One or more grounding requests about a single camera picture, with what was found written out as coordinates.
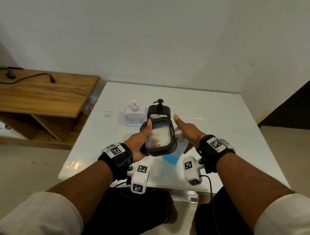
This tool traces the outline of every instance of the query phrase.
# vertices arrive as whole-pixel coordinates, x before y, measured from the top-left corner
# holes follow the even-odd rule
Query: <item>finger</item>
[[[194,147],[194,145],[193,145],[191,142],[189,142],[188,145],[187,145],[187,147],[186,147],[186,149],[185,149],[185,151],[184,151],[184,154],[186,154],[186,153],[187,153],[189,150],[191,150],[193,147]]]
[[[179,118],[178,115],[175,114],[175,115],[173,116],[173,119],[174,119],[174,121],[175,121],[175,123],[177,124],[177,126],[178,126],[179,129],[182,129],[182,128],[184,127],[185,122],[183,122],[183,121]]]
[[[142,131],[140,131],[140,133],[146,138],[147,135],[151,132],[151,130],[152,130],[152,121],[151,119],[149,119],[148,124]]]

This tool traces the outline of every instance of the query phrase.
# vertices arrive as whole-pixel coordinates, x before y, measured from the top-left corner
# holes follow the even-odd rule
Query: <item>blue liquid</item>
[[[180,159],[180,156],[184,153],[187,145],[188,140],[185,138],[177,138],[178,147],[174,153],[163,155],[162,158],[167,162],[171,163],[172,165],[176,165]]]

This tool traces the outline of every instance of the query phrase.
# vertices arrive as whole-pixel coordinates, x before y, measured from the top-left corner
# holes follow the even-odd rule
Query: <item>forearm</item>
[[[252,231],[260,215],[272,202],[293,193],[233,153],[221,157],[216,169],[229,197]]]
[[[104,161],[96,161],[48,192],[58,193],[71,201],[86,225],[112,181],[113,175],[108,165]]]

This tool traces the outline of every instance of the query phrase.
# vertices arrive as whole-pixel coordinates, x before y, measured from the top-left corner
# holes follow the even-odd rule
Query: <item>blue liquid bottle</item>
[[[175,136],[176,136],[177,142],[178,142],[177,149],[174,151],[174,153],[162,156],[162,158],[164,160],[166,160],[167,162],[169,162],[173,165],[177,164],[177,162],[180,159],[180,156],[184,153],[184,151],[188,145],[188,140],[183,136],[182,131],[179,130],[178,127],[175,129]]]

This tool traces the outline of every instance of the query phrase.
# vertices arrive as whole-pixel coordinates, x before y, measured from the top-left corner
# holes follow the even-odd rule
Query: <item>white table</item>
[[[116,82],[105,85],[59,178],[67,179],[84,170],[97,160],[104,147],[124,142],[139,132],[138,127],[125,126],[123,120],[124,107],[130,105],[132,99],[147,107],[163,99],[163,104],[171,109],[171,116],[176,113],[183,121],[195,124],[203,132],[223,137],[236,148],[240,157],[288,185],[241,95]],[[142,161],[151,165],[148,186],[210,192],[208,179],[198,186],[191,186],[185,181],[182,163],[183,158],[190,155],[200,158],[194,149],[183,154],[176,166],[162,160],[162,156],[145,157]],[[209,176],[216,193],[222,187],[220,178],[215,173]]]

